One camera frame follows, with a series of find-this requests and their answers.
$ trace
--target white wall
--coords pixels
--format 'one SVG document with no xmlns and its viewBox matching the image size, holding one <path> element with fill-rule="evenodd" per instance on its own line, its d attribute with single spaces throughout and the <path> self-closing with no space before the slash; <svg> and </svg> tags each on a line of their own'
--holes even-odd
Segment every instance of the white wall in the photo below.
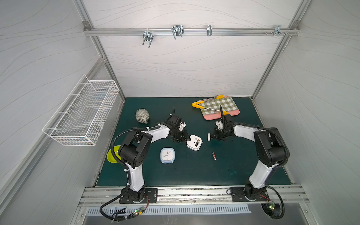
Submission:
<svg viewBox="0 0 360 225">
<path fill-rule="evenodd" d="M 319 224 L 359 224 L 360 2 L 314 0 L 255 99 Z"/>
<path fill-rule="evenodd" d="M 84 0 L 95 28 L 287 27 L 300 0 Z M 125 96 L 251 96 L 279 39 L 101 37 Z"/>
<path fill-rule="evenodd" d="M 251 96 L 280 39 L 266 36 L 101 37 L 124 94 Z"/>
<path fill-rule="evenodd" d="M 98 59 L 72 0 L 0 2 L 0 190 Z"/>
<path fill-rule="evenodd" d="M 95 28 L 287 27 L 301 0 L 83 0 Z"/>
<path fill-rule="evenodd" d="M 118 96 L 96 146 L 65 147 L 55 141 L 51 143 L 4 212 L 0 225 L 70 224 L 84 188 L 91 186 L 98 175 L 111 130 L 117 124 L 120 103 Z"/>
</svg>

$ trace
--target red wire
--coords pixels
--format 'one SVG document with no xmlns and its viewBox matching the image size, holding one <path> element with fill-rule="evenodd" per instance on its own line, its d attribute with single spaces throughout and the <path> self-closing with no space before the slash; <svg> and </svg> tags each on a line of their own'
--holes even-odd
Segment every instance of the red wire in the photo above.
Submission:
<svg viewBox="0 0 360 225">
<path fill-rule="evenodd" d="M 260 195 L 261 197 L 263 197 L 263 198 L 266 198 L 267 199 L 267 201 L 270 201 L 270 199 L 268 199 L 267 197 L 265 197 L 264 195 Z"/>
<path fill-rule="evenodd" d="M 145 211 L 145 210 L 148 208 L 148 206 L 149 206 L 149 197 L 148 197 L 147 194 L 146 194 L 145 196 L 146 196 L 146 198 L 147 198 L 148 200 L 147 200 L 146 207 L 145 207 L 144 211 Z"/>
</svg>

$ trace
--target metal rail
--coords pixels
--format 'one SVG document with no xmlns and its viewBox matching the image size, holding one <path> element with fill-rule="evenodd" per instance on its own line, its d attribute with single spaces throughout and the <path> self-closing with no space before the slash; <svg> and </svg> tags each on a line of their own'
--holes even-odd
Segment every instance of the metal rail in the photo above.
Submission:
<svg viewBox="0 0 360 225">
<path fill-rule="evenodd" d="M 158 188 L 157 203 L 152 205 L 180 205 L 180 204 L 259 204 L 267 201 L 232 202 L 231 195 L 226 193 L 232 186 L 160 186 Z M 279 192 L 284 203 L 309 203 L 301 185 L 273 185 Z M 123 187 L 95 187 L 85 188 L 79 202 L 79 207 L 101 206 L 105 202 L 121 193 Z M 268 189 L 270 199 L 278 202 L 276 193 Z M 115 201 L 109 206 L 120 206 Z"/>
<path fill-rule="evenodd" d="M 151 32 L 154 36 L 173 36 L 171 28 L 144 29 L 91 29 L 85 30 L 86 36 L 143 36 L 144 32 Z M 212 28 L 212 36 L 272 36 L 275 28 Z M 300 30 L 281 28 L 283 34 L 279 36 L 298 35 Z M 208 36 L 207 28 L 184 28 L 182 36 Z"/>
<path fill-rule="evenodd" d="M 85 9 L 85 5 L 82 2 L 82 0 L 74 0 L 74 4 L 75 4 L 77 11 L 79 12 L 79 15 L 80 15 L 82 21 L 83 21 L 84 28 L 91 29 L 93 27 L 93 23 L 91 22 L 89 14 L 87 13 L 87 11 Z M 113 70 L 111 64 L 109 63 L 109 59 L 105 53 L 103 46 L 101 45 L 100 39 L 98 37 L 91 37 L 91 39 L 92 39 L 98 53 L 100 54 L 100 56 L 105 58 L 105 60 L 106 60 L 105 68 L 108 71 L 111 79 L 114 80 L 116 85 L 119 87 L 119 90 L 120 90 L 119 95 L 120 95 L 121 99 L 123 101 L 125 101 L 126 97 L 121 89 L 119 81 L 117 80 L 117 78 L 115 76 L 114 70 Z"/>
</svg>

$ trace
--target black motor joint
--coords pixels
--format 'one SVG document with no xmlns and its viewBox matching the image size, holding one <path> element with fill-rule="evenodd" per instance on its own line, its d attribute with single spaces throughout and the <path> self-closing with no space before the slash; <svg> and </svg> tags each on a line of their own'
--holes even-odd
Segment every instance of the black motor joint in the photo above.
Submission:
<svg viewBox="0 0 360 225">
<path fill-rule="evenodd" d="M 179 116 L 175 115 L 175 108 L 170 114 L 169 119 L 162 122 L 162 125 L 167 126 L 170 129 L 169 136 L 173 138 L 174 142 L 189 141 L 190 137 L 186 129 L 180 131 L 181 125 L 185 123 Z"/>
<path fill-rule="evenodd" d="M 222 115 L 222 117 L 218 119 L 217 122 L 222 123 L 222 129 L 219 130 L 218 127 L 215 127 L 214 133 L 210 136 L 211 138 L 225 141 L 227 137 L 234 135 L 234 129 L 232 126 L 233 121 L 230 114 Z"/>
</svg>

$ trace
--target black mounting plate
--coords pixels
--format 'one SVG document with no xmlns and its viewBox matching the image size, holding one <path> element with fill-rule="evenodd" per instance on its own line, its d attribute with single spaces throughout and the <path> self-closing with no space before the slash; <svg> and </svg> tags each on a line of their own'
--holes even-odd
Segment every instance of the black mounting plate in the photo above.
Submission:
<svg viewBox="0 0 360 225">
<path fill-rule="evenodd" d="M 157 193 L 158 193 L 157 188 L 145 188 L 145 194 L 149 198 L 149 203 L 157 202 Z M 119 203 L 120 204 L 134 204 L 135 202 L 133 202 L 129 199 L 129 193 L 125 193 L 123 195 L 123 197 L 120 197 Z M 143 200 L 138 203 L 146 203 L 146 197 L 144 197 Z"/>
<path fill-rule="evenodd" d="M 244 187 L 230 187 L 230 189 L 228 189 L 228 194 L 231 193 L 231 199 L 233 202 L 249 202 L 249 200 L 245 197 L 245 193 L 243 191 Z M 263 193 L 262 195 L 264 195 L 265 197 L 269 198 L 269 195 L 267 194 L 267 192 Z M 267 202 L 266 199 L 264 199 L 263 197 L 259 197 L 257 199 L 258 202 Z"/>
</svg>

